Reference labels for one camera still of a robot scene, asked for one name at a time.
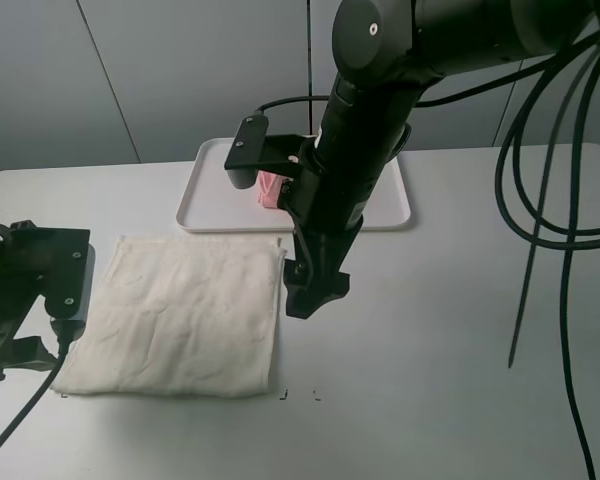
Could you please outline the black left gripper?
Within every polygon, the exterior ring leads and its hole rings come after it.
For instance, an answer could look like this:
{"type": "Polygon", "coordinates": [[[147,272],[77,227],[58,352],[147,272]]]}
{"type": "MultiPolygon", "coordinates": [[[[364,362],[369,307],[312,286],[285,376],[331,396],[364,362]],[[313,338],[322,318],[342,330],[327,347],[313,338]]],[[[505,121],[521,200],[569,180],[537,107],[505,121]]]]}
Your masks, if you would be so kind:
{"type": "MultiPolygon", "coordinates": [[[[0,262],[3,254],[4,245],[0,237],[0,262]]],[[[0,279],[0,381],[5,378],[6,369],[53,369],[56,358],[46,349],[39,336],[16,336],[37,299],[43,297],[39,296],[34,300],[13,299],[1,290],[3,285],[4,282],[0,279]]],[[[86,323],[87,317],[84,322],[58,321],[50,317],[51,328],[59,343],[64,346],[80,338],[86,323]]]]}

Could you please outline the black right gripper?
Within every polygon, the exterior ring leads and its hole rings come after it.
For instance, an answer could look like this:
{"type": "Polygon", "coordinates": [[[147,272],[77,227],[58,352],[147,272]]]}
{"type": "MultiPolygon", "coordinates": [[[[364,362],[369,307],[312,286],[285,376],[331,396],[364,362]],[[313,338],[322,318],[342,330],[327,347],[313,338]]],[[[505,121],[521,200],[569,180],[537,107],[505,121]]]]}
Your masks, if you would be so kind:
{"type": "Polygon", "coordinates": [[[283,282],[287,290],[285,313],[309,318],[323,304],[324,295],[346,295],[350,275],[340,271],[363,220],[337,232],[319,232],[296,225],[293,231],[295,259],[285,261],[283,282]]]}

